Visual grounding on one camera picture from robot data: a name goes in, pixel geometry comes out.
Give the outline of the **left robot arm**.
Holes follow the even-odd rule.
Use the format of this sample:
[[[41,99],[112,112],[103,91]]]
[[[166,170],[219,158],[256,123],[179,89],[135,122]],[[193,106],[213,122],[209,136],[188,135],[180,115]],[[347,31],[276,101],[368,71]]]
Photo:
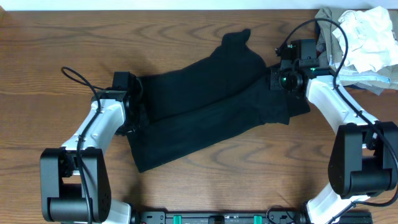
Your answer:
[[[115,135],[144,125],[144,88],[132,73],[115,72],[110,87],[92,90],[90,112],[76,133],[40,156],[42,215],[59,223],[134,223],[131,205],[112,197],[104,155]]]

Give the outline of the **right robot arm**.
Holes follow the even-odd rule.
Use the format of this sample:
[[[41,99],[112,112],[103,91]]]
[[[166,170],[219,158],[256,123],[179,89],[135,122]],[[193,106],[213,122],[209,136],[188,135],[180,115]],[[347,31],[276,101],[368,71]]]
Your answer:
[[[283,43],[275,50],[271,90],[283,90],[314,104],[335,133],[328,184],[291,216],[291,223],[372,223],[369,212],[355,212],[397,186],[397,126],[380,122],[341,85],[336,72],[321,68],[313,39]]]

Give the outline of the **black t-shirt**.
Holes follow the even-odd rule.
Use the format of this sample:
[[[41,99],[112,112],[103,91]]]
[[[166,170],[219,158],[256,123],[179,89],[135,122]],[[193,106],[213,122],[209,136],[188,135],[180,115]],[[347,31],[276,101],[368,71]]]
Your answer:
[[[139,172],[310,111],[305,99],[269,88],[271,70],[247,46],[250,35],[249,29],[226,34],[209,57],[141,77],[141,117],[127,134]]]

